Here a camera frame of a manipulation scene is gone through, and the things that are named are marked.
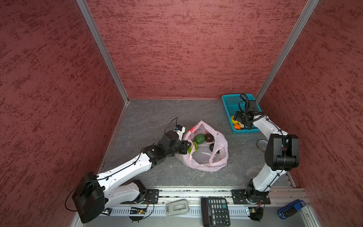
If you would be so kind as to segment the pink plastic bag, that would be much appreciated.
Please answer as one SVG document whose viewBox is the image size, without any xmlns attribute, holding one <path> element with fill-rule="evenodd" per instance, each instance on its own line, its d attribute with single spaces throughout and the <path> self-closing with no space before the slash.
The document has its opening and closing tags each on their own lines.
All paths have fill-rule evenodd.
<svg viewBox="0 0 363 227">
<path fill-rule="evenodd" d="M 192 169 L 206 172 L 216 172 L 227 165 L 229 158 L 228 142 L 225 136 L 221 132 L 213 129 L 204 121 L 200 121 L 183 135 L 183 139 L 192 143 L 195 135 L 206 135 L 207 133 L 211 133 L 214 136 L 215 140 L 213 142 L 204 142 L 203 144 L 198 144 L 199 149 L 196 152 L 192 150 L 190 154 L 176 154 L 175 156 L 185 166 Z M 213 152 L 209 150 L 209 145 L 212 143 L 215 144 Z"/>
</svg>

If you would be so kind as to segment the orange fruit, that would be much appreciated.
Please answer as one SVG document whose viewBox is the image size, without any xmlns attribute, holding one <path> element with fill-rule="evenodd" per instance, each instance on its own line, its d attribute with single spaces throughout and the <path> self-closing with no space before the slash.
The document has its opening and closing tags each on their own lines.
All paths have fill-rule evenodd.
<svg viewBox="0 0 363 227">
<path fill-rule="evenodd" d="M 236 130 L 241 130 L 242 128 L 241 128 L 241 126 L 240 125 L 238 125 L 238 124 L 235 124 L 234 126 L 233 126 Z"/>
</svg>

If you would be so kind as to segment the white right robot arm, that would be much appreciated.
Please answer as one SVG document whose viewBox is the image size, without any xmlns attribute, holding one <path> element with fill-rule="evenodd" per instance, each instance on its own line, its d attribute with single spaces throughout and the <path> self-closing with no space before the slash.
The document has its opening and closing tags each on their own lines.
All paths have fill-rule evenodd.
<svg viewBox="0 0 363 227">
<path fill-rule="evenodd" d="M 279 128 L 263 112 L 237 111 L 233 119 L 247 128 L 255 126 L 268 139 L 265 165 L 245 190 L 248 203 L 256 204 L 268 197 L 271 186 L 283 174 L 299 166 L 299 138 Z"/>
</svg>

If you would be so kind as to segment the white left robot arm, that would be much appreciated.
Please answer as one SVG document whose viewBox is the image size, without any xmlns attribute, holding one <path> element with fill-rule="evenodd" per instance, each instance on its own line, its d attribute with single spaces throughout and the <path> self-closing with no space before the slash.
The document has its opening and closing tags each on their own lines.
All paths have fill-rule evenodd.
<svg viewBox="0 0 363 227">
<path fill-rule="evenodd" d="M 125 182 L 164 162 L 167 157 L 187 154 L 191 142 L 172 140 L 142 148 L 132 160 L 104 173 L 86 173 L 75 187 L 72 200 L 82 223 L 98 217 L 106 208 L 127 201 L 141 200 L 145 187 L 139 181 Z"/>
</svg>

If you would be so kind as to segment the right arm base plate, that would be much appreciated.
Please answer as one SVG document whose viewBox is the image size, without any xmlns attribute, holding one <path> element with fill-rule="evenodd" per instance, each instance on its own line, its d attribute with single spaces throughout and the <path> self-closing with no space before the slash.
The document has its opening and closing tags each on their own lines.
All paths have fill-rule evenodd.
<svg viewBox="0 0 363 227">
<path fill-rule="evenodd" d="M 254 190 L 232 190 L 232 199 L 235 205 L 270 205 L 271 201 L 268 192 L 259 192 Z"/>
</svg>

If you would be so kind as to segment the green fruit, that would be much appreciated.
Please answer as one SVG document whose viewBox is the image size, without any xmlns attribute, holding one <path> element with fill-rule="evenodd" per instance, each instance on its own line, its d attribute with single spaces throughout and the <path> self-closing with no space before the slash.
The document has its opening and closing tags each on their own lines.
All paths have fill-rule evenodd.
<svg viewBox="0 0 363 227">
<path fill-rule="evenodd" d="M 192 145 L 188 148 L 187 152 L 188 152 L 188 154 L 190 154 L 192 152 L 192 150 L 194 150 L 196 152 L 196 151 L 198 151 L 198 149 L 199 149 L 198 143 L 193 141 Z"/>
</svg>

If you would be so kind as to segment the dark green avocado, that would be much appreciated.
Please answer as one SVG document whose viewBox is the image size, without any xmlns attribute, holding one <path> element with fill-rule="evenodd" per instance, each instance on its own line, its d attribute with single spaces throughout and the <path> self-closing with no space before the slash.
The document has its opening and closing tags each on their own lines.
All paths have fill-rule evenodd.
<svg viewBox="0 0 363 227">
<path fill-rule="evenodd" d="M 193 138 L 193 141 L 197 144 L 203 144 L 206 141 L 206 136 L 204 134 L 197 134 Z"/>
</svg>

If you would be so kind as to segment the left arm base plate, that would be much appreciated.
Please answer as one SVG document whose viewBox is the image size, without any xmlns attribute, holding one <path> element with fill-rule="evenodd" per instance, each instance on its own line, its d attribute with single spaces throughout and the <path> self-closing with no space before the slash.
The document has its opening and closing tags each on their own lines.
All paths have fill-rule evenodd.
<svg viewBox="0 0 363 227">
<path fill-rule="evenodd" d="M 159 189 L 147 189 L 142 204 L 147 204 L 148 201 L 152 201 L 155 205 L 158 204 Z"/>
</svg>

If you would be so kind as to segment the yellow fruit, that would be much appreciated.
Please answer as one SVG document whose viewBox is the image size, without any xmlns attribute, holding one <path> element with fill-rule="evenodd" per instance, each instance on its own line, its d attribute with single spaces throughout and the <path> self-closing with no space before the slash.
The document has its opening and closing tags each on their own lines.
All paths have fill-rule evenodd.
<svg viewBox="0 0 363 227">
<path fill-rule="evenodd" d="M 235 120 L 234 120 L 234 116 L 231 116 L 231 121 L 232 121 L 232 124 L 233 124 L 233 125 L 238 124 L 238 121 L 235 121 Z"/>
</svg>

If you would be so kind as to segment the teal plastic perforated basket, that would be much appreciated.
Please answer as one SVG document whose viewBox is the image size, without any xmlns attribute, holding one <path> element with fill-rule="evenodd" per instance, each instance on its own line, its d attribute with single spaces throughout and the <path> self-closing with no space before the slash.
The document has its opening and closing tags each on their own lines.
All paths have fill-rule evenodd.
<svg viewBox="0 0 363 227">
<path fill-rule="evenodd" d="M 231 117 L 234 117 L 235 113 L 240 110 L 239 105 L 241 106 L 242 110 L 244 110 L 245 107 L 245 101 L 241 99 L 241 94 L 222 95 L 222 101 L 233 134 L 239 135 L 239 134 L 251 134 L 251 133 L 260 132 L 260 130 L 255 126 L 253 126 L 251 129 L 242 128 L 240 130 L 237 130 L 234 128 L 234 124 L 232 122 Z"/>
</svg>

